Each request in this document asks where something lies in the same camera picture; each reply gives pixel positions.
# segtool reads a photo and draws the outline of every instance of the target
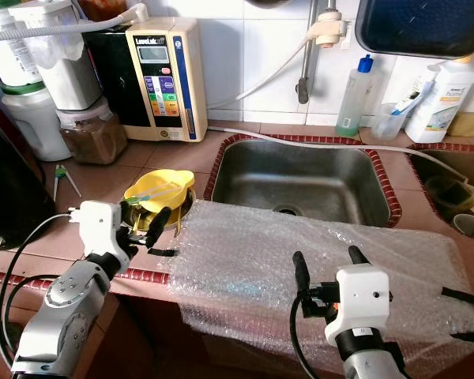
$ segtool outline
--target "stainless steel sink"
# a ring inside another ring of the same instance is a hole
[[[429,156],[439,159],[441,162],[448,164],[458,172],[467,176],[468,183],[474,186],[474,152],[454,152],[449,150],[421,151],[427,153]],[[419,156],[411,156],[410,159],[423,183],[425,183],[429,178],[438,175],[457,178],[451,172],[430,160],[426,160]]]
[[[244,140],[225,150],[213,201],[382,227],[390,210],[362,151]]]

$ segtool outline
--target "yellow bowl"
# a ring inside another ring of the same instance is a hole
[[[195,183],[191,171],[156,170],[142,176],[125,192],[125,199],[149,195],[139,204],[150,212],[158,213],[163,207],[176,209],[186,199],[186,191]]]

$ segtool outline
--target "kitchen counter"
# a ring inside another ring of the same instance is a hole
[[[261,133],[335,136],[333,127],[285,126],[249,122],[210,122],[209,124]],[[197,198],[201,198],[220,144],[229,136],[231,136],[230,133],[209,131],[199,144],[130,141],[123,154],[109,166],[80,165],[72,159],[63,161],[83,198],[80,199],[75,194],[68,180],[61,179],[58,185],[57,211],[65,212],[68,207],[77,207],[82,200],[119,202],[125,190],[138,178],[159,168],[193,171],[195,192]],[[372,139],[368,128],[361,129],[356,139],[366,144],[382,144],[381,141]],[[445,141],[474,144],[474,138],[447,137]],[[412,142],[405,134],[401,134],[389,144],[405,147]],[[402,208],[402,217],[395,227],[433,231],[452,238],[458,246],[474,293],[474,240],[456,232],[436,216],[404,154],[395,152],[378,152],[378,154]],[[44,167],[48,178],[47,188],[52,192],[55,163],[45,163]],[[156,247],[166,247],[173,233],[173,230],[165,232]],[[60,274],[82,255],[83,245],[78,234],[78,224],[68,223],[64,219],[57,220],[41,238],[27,246],[13,273],[19,276]],[[0,251],[0,273],[6,271],[12,256],[13,252]],[[131,262],[132,269],[113,280],[111,291],[124,295],[175,301],[168,294],[167,286],[164,285],[167,282],[168,273],[162,272],[162,269],[166,270],[164,265],[158,265],[160,259],[162,258],[148,255],[145,248],[140,248],[139,253]]]

